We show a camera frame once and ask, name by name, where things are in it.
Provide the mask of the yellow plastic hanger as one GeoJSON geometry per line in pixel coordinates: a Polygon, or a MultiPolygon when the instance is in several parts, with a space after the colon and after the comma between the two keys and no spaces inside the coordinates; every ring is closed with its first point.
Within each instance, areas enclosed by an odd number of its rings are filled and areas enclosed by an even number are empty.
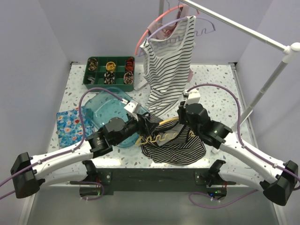
{"type": "MultiPolygon", "coordinates": [[[[164,120],[162,122],[159,123],[159,125],[163,125],[163,124],[166,124],[168,122],[171,122],[171,121],[174,121],[174,120],[179,120],[179,117],[173,117],[171,119],[167,119],[167,120],[164,120]]],[[[151,136],[148,136],[146,139],[145,139],[145,142],[142,142],[142,139],[143,137],[140,136],[137,141],[135,142],[135,145],[136,146],[141,146],[141,145],[145,145],[145,144],[148,144],[148,143],[156,143],[158,140],[159,141],[170,141],[172,139],[174,139],[176,136],[178,135],[178,133],[172,133],[172,135],[170,134],[165,134],[163,136],[161,135],[157,135],[155,137],[155,139],[152,139],[151,136]]]]}

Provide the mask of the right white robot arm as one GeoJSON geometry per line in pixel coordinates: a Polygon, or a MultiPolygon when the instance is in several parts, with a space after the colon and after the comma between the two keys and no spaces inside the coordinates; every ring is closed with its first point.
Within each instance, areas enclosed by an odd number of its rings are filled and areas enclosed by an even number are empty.
{"type": "Polygon", "coordinates": [[[222,181],[236,182],[263,192],[271,202],[285,206],[295,190],[298,165],[289,160],[275,159],[252,145],[247,145],[236,132],[221,122],[211,120],[206,109],[200,103],[180,102],[177,110],[180,124],[188,126],[195,136],[206,145],[226,152],[257,172],[255,176],[223,171],[225,164],[217,160],[210,167],[209,179],[214,184],[222,181]]]}

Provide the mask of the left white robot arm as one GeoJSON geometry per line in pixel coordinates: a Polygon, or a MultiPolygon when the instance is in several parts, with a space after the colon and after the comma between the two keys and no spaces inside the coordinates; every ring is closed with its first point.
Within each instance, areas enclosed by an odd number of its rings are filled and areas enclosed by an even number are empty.
{"type": "Polygon", "coordinates": [[[136,119],[128,117],[128,121],[114,117],[97,132],[68,148],[45,155],[19,154],[10,170],[16,198],[37,193],[41,185],[50,181],[48,177],[52,172],[106,155],[133,134],[149,136],[157,126],[158,123],[151,121],[148,114],[139,114],[136,119]]]}

